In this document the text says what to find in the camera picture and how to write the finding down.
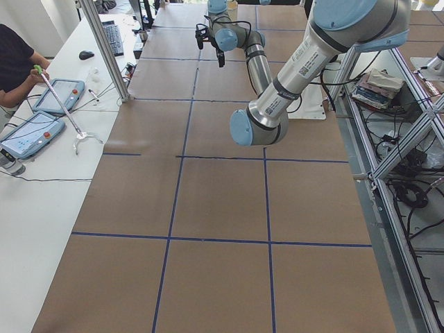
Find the person's arm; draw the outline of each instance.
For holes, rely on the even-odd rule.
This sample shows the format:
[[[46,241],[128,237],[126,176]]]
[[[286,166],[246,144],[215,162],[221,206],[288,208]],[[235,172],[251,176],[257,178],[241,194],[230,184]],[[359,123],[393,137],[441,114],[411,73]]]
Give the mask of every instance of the person's arm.
[[[49,79],[49,75],[45,71],[48,68],[50,62],[40,55],[38,52],[32,54],[29,60],[36,65],[41,66],[43,68],[43,73]],[[29,92],[34,88],[37,83],[44,82],[42,77],[38,74],[36,69],[32,69],[28,77],[25,81],[19,85],[17,88],[10,90],[9,92],[5,92],[4,90],[0,90],[0,105],[6,108],[13,108],[17,104],[20,104],[29,94]]]

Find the blue tablet device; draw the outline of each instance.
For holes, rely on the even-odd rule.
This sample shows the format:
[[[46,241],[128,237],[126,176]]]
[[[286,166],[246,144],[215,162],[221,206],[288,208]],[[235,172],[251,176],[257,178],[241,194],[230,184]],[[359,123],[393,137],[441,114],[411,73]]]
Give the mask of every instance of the blue tablet device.
[[[68,111],[74,107],[85,91],[85,83],[83,81],[56,78],[50,82]],[[43,111],[55,116],[65,114],[49,88],[40,96],[32,110],[33,112]]]
[[[22,160],[35,155],[65,128],[65,123],[43,111],[36,112],[0,139],[0,148]]]

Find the green handle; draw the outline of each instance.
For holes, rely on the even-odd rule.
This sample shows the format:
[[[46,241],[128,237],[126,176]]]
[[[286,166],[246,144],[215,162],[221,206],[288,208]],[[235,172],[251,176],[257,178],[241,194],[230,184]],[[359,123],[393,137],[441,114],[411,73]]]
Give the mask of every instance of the green handle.
[[[43,72],[41,66],[39,65],[34,65],[34,68],[39,72],[39,74]]]

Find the person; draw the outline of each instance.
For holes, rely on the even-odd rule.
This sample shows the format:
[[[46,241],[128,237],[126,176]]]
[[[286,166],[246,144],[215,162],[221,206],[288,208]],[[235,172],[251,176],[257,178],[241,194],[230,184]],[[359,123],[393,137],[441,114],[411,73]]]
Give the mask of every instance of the person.
[[[44,82],[33,66],[41,66],[49,78],[49,64],[14,30],[0,24],[0,106],[16,108],[37,83]]]

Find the person's hand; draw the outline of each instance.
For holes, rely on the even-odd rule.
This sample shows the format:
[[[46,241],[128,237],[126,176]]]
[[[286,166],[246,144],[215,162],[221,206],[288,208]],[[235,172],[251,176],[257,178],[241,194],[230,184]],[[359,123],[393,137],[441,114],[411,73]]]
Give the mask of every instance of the person's hand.
[[[46,70],[42,69],[42,73],[46,76],[46,78],[49,80],[49,74],[46,72]],[[29,78],[31,80],[31,82],[33,82],[34,84],[36,83],[43,83],[43,78],[41,77],[41,75],[39,74],[38,70],[36,69],[32,69],[30,74],[29,74]]]

